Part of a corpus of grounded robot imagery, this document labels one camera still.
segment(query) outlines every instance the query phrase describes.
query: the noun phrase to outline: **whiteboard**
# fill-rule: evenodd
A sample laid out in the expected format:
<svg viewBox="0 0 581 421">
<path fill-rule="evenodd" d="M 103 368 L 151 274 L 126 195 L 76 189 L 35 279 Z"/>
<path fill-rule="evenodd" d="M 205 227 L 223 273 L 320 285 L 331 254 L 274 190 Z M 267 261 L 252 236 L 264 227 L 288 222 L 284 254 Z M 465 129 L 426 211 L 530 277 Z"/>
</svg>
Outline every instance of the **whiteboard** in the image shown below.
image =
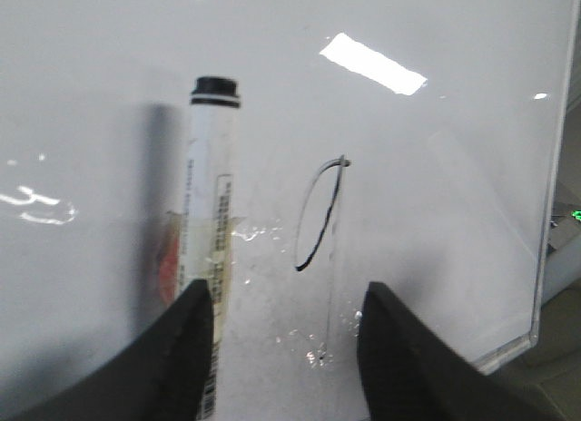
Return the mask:
<svg viewBox="0 0 581 421">
<path fill-rule="evenodd" d="M 206 74 L 242 98 L 219 419 L 365 417 L 355 335 L 370 280 L 483 371 L 529 348 L 577 7 L 0 0 L 0 416 L 162 313 L 155 257 Z M 334 229 L 298 273 L 304 193 L 341 155 Z M 310 197 L 301 256 L 335 174 Z"/>
</svg>

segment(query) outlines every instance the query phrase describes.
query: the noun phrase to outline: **barcode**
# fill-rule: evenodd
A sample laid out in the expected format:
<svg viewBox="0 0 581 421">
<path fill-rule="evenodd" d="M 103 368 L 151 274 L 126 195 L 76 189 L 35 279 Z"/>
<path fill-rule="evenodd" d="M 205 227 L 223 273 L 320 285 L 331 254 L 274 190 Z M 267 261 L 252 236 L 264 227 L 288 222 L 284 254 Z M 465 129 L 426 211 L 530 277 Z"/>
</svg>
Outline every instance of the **barcode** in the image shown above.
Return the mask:
<svg viewBox="0 0 581 421">
<path fill-rule="evenodd" d="M 218 344 L 212 348 L 212 365 L 210 366 L 210 375 L 206 380 L 203 388 L 202 401 L 198 407 L 198 416 L 196 421 L 208 419 L 214 413 L 216 406 L 216 377 L 218 373 Z"/>
<path fill-rule="evenodd" d="M 214 234 L 213 251 L 220 252 L 226 250 L 226 234 L 228 230 L 228 220 L 230 218 L 230 198 L 231 198 L 231 176 L 222 175 L 216 181 L 216 207 L 214 210 L 214 220 L 216 232 Z M 213 264 L 211 294 L 214 304 L 222 303 L 222 283 L 224 280 L 224 256 L 222 261 Z"/>
<path fill-rule="evenodd" d="M 183 256 L 188 254 L 188 222 L 190 218 L 190 203 L 192 200 L 192 177 L 193 177 L 193 160 L 188 160 L 188 172 L 186 173 L 185 184 L 185 198 L 183 202 L 183 216 L 182 216 L 182 238 L 180 246 L 182 249 L 180 253 Z"/>
</svg>

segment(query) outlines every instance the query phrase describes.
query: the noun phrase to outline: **whiteboard marker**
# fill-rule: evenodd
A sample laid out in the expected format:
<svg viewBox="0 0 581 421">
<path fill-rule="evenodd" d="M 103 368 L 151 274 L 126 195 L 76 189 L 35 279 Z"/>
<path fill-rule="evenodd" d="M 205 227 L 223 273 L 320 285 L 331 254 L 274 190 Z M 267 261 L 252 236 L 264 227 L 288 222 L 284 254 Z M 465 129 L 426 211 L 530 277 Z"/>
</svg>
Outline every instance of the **whiteboard marker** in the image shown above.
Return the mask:
<svg viewBox="0 0 581 421">
<path fill-rule="evenodd" d="M 197 419 L 215 406 L 218 350 L 231 276 L 232 148 L 240 108 L 237 83 L 198 78 L 192 92 L 185 199 L 176 296 L 194 279 L 207 279 L 214 311 L 212 370 Z"/>
</svg>

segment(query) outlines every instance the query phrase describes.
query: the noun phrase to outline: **black marker cap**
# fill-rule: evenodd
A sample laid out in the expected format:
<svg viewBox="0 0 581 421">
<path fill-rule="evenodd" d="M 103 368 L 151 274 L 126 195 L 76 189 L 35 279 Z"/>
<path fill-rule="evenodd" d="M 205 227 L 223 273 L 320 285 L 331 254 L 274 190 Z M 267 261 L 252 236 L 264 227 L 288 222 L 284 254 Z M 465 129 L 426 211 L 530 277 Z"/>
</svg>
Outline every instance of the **black marker cap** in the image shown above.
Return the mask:
<svg viewBox="0 0 581 421">
<path fill-rule="evenodd" d="M 223 106 L 240 107 L 239 95 L 236 93 L 236 81 L 218 76 L 202 76 L 198 78 L 196 88 L 192 92 L 192 103 L 214 103 Z M 231 101 L 215 99 L 213 96 L 232 97 Z"/>
</svg>

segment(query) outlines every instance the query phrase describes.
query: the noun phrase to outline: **black ink line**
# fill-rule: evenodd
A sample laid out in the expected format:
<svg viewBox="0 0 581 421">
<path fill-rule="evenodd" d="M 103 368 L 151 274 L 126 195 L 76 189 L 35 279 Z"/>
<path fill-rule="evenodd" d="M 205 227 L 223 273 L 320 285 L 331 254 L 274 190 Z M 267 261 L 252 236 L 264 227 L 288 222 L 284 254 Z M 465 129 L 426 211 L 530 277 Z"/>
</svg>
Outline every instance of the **black ink line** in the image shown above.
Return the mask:
<svg viewBox="0 0 581 421">
<path fill-rule="evenodd" d="M 337 198 L 339 196 L 341 178 L 343 175 L 343 168 L 349 167 L 350 165 L 351 165 L 351 161 L 346 160 L 345 155 L 341 155 L 341 157 L 338 158 L 337 160 L 325 162 L 320 167 L 320 169 L 317 171 L 317 173 L 315 174 L 315 177 L 314 177 L 312 183 L 310 184 L 310 188 L 305 196 L 305 201 L 303 202 L 302 210 L 300 211 L 299 227 L 297 228 L 297 238 L 296 238 L 296 242 L 295 242 L 295 269 L 297 271 L 303 271 L 304 269 L 306 269 L 310 265 L 310 263 L 312 262 L 315 255 L 317 254 L 317 251 L 319 250 L 319 246 L 323 241 L 323 237 L 325 236 L 325 232 L 327 231 L 327 227 L 329 226 L 330 216 L 332 215 L 333 208 L 335 208 L 335 202 L 337 201 Z M 335 188 L 333 189 L 333 195 L 332 195 L 331 200 L 330 200 L 330 205 L 327 208 L 327 212 L 325 214 L 325 221 L 323 222 L 323 227 L 320 230 L 319 237 L 317 238 L 317 242 L 315 243 L 315 246 L 313 247 L 313 249 L 310 252 L 307 259 L 302 264 L 296 265 L 298 246 L 299 246 L 300 226 L 302 224 L 302 219 L 304 218 L 305 209 L 307 208 L 307 203 L 309 202 L 310 195 L 312 194 L 312 191 L 315 188 L 315 185 L 317 184 L 317 181 L 319 180 L 320 176 L 325 171 L 327 171 L 328 169 L 330 169 L 332 167 L 339 167 L 339 170 L 337 171 L 337 180 L 335 180 Z"/>
</svg>

